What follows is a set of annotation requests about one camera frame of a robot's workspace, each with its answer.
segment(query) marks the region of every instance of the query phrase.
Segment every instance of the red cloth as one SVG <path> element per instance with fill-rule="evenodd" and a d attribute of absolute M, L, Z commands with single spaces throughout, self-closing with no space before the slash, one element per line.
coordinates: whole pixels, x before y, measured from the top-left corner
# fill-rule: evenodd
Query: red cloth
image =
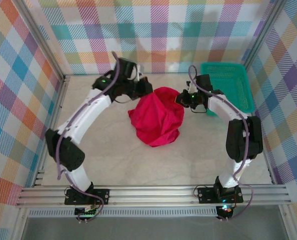
<path fill-rule="evenodd" d="M 174 142 L 184 118 L 184 108 L 175 103 L 178 91 L 160 87 L 142 97 L 136 108 L 128 111 L 137 137 L 151 147 Z"/>

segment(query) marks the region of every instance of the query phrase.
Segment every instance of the plaid wallpaper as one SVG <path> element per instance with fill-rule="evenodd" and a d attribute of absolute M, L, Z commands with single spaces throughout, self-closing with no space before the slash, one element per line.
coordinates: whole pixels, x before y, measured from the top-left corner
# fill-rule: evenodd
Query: plaid wallpaper
<path fill-rule="evenodd" d="M 103 74 L 111 51 L 146 73 L 245 60 L 275 0 L 25 0 L 66 74 Z"/>
<path fill-rule="evenodd" d="M 288 0 L 248 71 L 269 161 L 297 214 L 297 0 Z"/>
<path fill-rule="evenodd" d="M 59 86 L 11 0 L 0 0 L 0 240 L 32 180 Z"/>

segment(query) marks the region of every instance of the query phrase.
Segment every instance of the green plastic basket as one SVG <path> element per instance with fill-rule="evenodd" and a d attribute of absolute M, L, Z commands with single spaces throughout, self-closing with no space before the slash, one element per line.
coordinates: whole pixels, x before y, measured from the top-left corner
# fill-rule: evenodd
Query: green plastic basket
<path fill-rule="evenodd" d="M 254 103 L 245 67 L 236 63 L 205 62 L 201 73 L 209 74 L 213 89 L 221 90 L 227 99 L 244 113 L 254 112 Z M 208 110 L 207 115 L 216 115 Z"/>

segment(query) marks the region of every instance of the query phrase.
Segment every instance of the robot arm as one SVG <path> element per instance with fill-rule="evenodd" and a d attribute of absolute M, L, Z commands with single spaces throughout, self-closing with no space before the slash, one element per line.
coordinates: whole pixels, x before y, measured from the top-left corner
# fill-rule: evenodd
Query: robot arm
<path fill-rule="evenodd" d="M 191 82 L 187 82 L 188 90 L 184 89 L 183 92 L 177 96 L 175 101 L 185 108 L 192 109 L 195 109 L 198 105 L 204 105 L 205 109 L 216 113 L 228 125 L 226 138 L 226 152 L 228 154 L 228 159 L 224 171 L 216 178 L 214 184 L 214 190 L 218 201 L 225 202 L 227 199 L 231 199 L 232 196 L 238 193 L 238 181 L 240 180 L 242 173 L 245 168 L 249 166 L 252 159 L 263 151 L 261 121 L 257 116 L 248 116 L 237 108 L 232 109 L 225 103 L 224 100 L 228 103 L 230 102 L 223 92 L 220 90 L 213 90 L 210 76 L 208 74 L 197 76 L 196 84 L 202 89 L 216 94 L 221 99 L 201 90 L 196 90 L 196 87 L 192 86 L 193 84 L 191 84 Z M 245 126 L 241 117 L 246 120 L 248 136 L 246 136 Z M 249 139 L 246 162 L 241 171 L 236 174 L 234 178 L 234 174 L 243 163 L 246 138 Z"/>
<path fill-rule="evenodd" d="M 78 147 L 86 131 L 95 119 L 112 104 L 116 97 L 125 94 L 135 100 L 153 92 L 152 85 L 148 82 L 147 77 L 139 73 L 139 67 L 136 63 L 124 58 L 119 58 L 118 61 L 120 65 L 119 73 L 117 73 L 115 66 L 114 70 L 96 79 L 92 89 L 75 113 L 59 126 L 58 130 L 48 129 L 45 133 L 48 153 L 56 161 L 56 146 L 60 136 L 65 131 L 59 149 L 60 171 L 65 171 L 71 184 L 83 192 L 93 188 L 93 184 L 83 166 L 85 154 Z M 135 78 L 130 79 L 134 69 L 136 69 Z M 118 78 L 115 84 L 102 96 L 90 102 L 113 81 L 116 74 L 118 74 Z"/>

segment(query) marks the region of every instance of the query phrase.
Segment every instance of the cable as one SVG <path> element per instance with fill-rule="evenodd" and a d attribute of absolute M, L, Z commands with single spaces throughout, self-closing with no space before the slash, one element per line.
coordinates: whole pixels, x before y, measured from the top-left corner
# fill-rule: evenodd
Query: cable
<path fill-rule="evenodd" d="M 203 184 L 201 184 L 201 185 L 197 185 L 197 186 L 194 188 L 194 190 L 193 190 L 193 195 L 194 195 L 194 197 L 196 197 L 196 198 L 199 198 L 199 196 L 195 195 L 195 191 L 196 191 L 196 189 L 197 189 L 199 186 L 203 186 L 203 187 L 205 187 L 205 188 L 207 188 L 207 189 L 209 188 L 208 186 L 203 185 Z"/>
<path fill-rule="evenodd" d="M 74 120 L 80 115 L 80 113 L 89 105 L 91 105 L 95 100 L 97 100 L 99 97 L 101 97 L 104 93 L 106 93 L 118 80 L 119 74 L 120 74 L 120 62 L 119 62 L 119 58 L 117 56 L 117 54 L 113 51 L 112 52 L 114 58 L 116 59 L 116 74 L 114 75 L 113 81 L 102 91 L 100 92 L 98 95 L 96 95 L 95 97 L 93 97 L 92 99 L 90 99 L 87 103 L 85 103 L 82 107 L 80 107 L 76 113 L 73 115 L 73 117 L 71 118 L 71 120 L 68 122 L 68 124 L 66 125 L 64 131 L 62 132 L 62 134 L 59 136 L 58 142 L 56 144 L 56 150 L 55 150 L 55 160 L 56 160 L 56 166 L 57 166 L 57 180 L 61 179 L 61 175 L 62 173 L 65 171 L 64 169 L 61 170 L 61 164 L 60 164 L 60 146 L 62 143 L 62 140 L 65 136 L 65 134 L 67 133 L 67 131 L 70 130 L 70 127 L 72 125 L 72 123 L 74 122 Z M 70 179 L 70 177 L 66 175 L 67 180 L 69 181 L 69 183 L 72 185 L 72 188 L 74 188 L 76 191 L 80 192 L 81 194 L 84 194 L 86 196 L 90 196 L 93 197 L 95 199 L 99 199 L 101 201 L 101 209 L 97 212 L 97 214 L 95 214 L 93 217 L 91 217 L 88 222 L 92 221 L 93 219 L 95 219 L 95 217 L 97 215 L 99 215 L 104 207 L 104 201 L 101 197 L 93 195 L 93 194 L 89 194 L 87 192 L 84 192 L 82 190 L 80 190 L 77 186 L 75 186 L 72 182 L 72 180 Z"/>
<path fill-rule="evenodd" d="M 132 99 L 127 101 L 117 101 L 116 99 L 114 99 L 114 101 L 117 102 L 118 104 L 127 104 L 128 102 L 132 101 Z"/>
<path fill-rule="evenodd" d="M 64 190 L 64 195 L 65 195 L 65 197 L 69 197 L 68 195 L 67 195 L 67 190 L 69 189 L 70 187 L 68 186 L 67 188 L 65 188 L 65 190 Z"/>
<path fill-rule="evenodd" d="M 190 111 L 195 114 L 206 114 L 208 112 L 207 109 L 205 109 L 205 111 L 193 111 L 193 109 L 191 107 L 190 107 Z"/>
<path fill-rule="evenodd" d="M 191 68 L 194 68 L 195 70 L 195 77 L 192 77 L 191 75 Z M 233 216 L 230 218 L 231 219 L 234 219 L 238 216 L 240 216 L 251 204 L 252 200 L 253 200 L 253 196 L 254 196 L 254 190 L 252 188 L 252 186 L 248 185 L 248 184 L 243 184 L 241 183 L 237 178 L 237 174 L 239 174 L 240 171 L 242 171 L 246 161 L 247 161 L 247 157 L 248 157 L 248 151 L 249 151 L 249 128 L 248 128 L 248 123 L 247 121 L 244 119 L 244 117 L 240 114 L 240 112 L 236 109 L 236 107 L 231 104 L 230 102 L 228 102 L 227 100 L 225 100 L 224 98 L 212 93 L 212 92 L 208 92 L 206 91 L 205 89 L 201 88 L 199 85 L 197 85 L 197 83 L 194 81 L 194 79 L 197 77 L 198 75 L 198 70 L 197 68 L 194 66 L 194 65 L 190 65 L 188 67 L 188 76 L 189 76 L 189 79 L 191 80 L 191 82 L 195 85 L 195 87 L 197 87 L 199 90 L 201 90 L 202 92 L 208 94 L 208 95 L 211 95 L 212 97 L 215 97 L 219 100 L 221 100 L 222 102 L 226 103 L 242 120 L 243 124 L 244 124 L 244 128 L 245 128 L 245 133 L 246 133 L 246 141 L 245 141 L 245 150 L 244 150 L 244 157 L 243 157 L 243 161 L 242 161 L 242 164 L 241 166 L 239 167 L 239 169 L 233 174 L 233 178 L 234 180 L 241 186 L 245 186 L 245 187 L 248 187 L 250 190 L 251 190 L 251 195 L 250 195 L 250 199 L 249 199 L 249 202 L 247 203 L 246 207 L 241 211 L 239 212 L 237 215 Z"/>

